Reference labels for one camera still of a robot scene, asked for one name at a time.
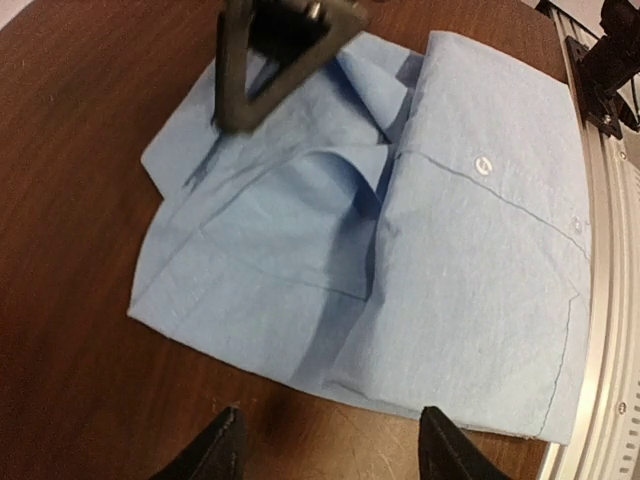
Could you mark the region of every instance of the table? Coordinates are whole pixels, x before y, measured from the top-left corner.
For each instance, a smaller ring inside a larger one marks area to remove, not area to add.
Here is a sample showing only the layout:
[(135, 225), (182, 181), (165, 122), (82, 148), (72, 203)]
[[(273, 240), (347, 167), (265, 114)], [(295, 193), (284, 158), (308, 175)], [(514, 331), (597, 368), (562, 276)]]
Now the table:
[[(453, 30), (565, 80), (552, 22), (517, 0), (363, 1), (424, 51)], [(160, 195), (139, 159), (215, 54), (213, 0), (37, 0), (0, 31), (0, 471), (146, 478), (228, 404), (246, 478), (417, 479), (417, 423), (241, 372), (127, 318)], [(514, 478), (545, 444), (470, 434)]]

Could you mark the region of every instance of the metal frame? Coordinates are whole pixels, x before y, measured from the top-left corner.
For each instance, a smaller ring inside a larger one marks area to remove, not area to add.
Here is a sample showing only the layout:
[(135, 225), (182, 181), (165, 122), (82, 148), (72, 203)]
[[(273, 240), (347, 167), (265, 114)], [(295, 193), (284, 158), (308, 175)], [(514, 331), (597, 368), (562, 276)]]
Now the metal frame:
[[(595, 39), (551, 13), (569, 67), (565, 38)], [(589, 348), (571, 442), (549, 444), (538, 479), (630, 479), (640, 448), (640, 172), (623, 141), (584, 119), (579, 127), (593, 235)]]

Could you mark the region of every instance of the folded shirt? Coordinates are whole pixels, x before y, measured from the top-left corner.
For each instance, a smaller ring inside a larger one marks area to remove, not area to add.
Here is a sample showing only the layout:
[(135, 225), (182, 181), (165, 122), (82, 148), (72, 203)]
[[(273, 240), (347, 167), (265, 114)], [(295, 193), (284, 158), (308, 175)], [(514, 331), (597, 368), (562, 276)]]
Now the folded shirt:
[(424, 58), (362, 34), (230, 137), (214, 69), (143, 155), (164, 202), (129, 314), (315, 395), (568, 442), (590, 227), (566, 85), (456, 34)]

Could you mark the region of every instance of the cloth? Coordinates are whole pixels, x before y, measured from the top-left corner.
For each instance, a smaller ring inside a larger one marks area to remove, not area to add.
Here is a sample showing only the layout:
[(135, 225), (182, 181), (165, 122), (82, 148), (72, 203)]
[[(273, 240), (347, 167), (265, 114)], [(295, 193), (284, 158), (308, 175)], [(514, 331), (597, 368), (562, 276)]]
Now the cloth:
[(456, 34), (424, 58), (362, 34), (228, 137), (214, 69), (143, 155), (164, 202), (129, 314), (315, 395), (567, 443), (591, 237), (566, 85)]

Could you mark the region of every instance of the wooden table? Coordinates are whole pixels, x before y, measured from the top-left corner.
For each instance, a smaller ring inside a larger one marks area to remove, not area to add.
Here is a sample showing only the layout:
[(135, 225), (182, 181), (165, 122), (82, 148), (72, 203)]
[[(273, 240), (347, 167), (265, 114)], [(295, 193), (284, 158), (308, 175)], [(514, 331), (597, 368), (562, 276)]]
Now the wooden table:
[[(418, 51), (453, 30), (565, 77), (551, 21), (517, 0), (363, 3), (370, 31)], [(5, 479), (145, 478), (228, 404), (248, 417), (249, 480), (417, 479), (416, 422), (294, 392), (126, 316), (160, 203), (140, 154), (214, 57), (219, 8), (38, 0), (0, 31)], [(471, 437), (535, 477), (543, 442)]]

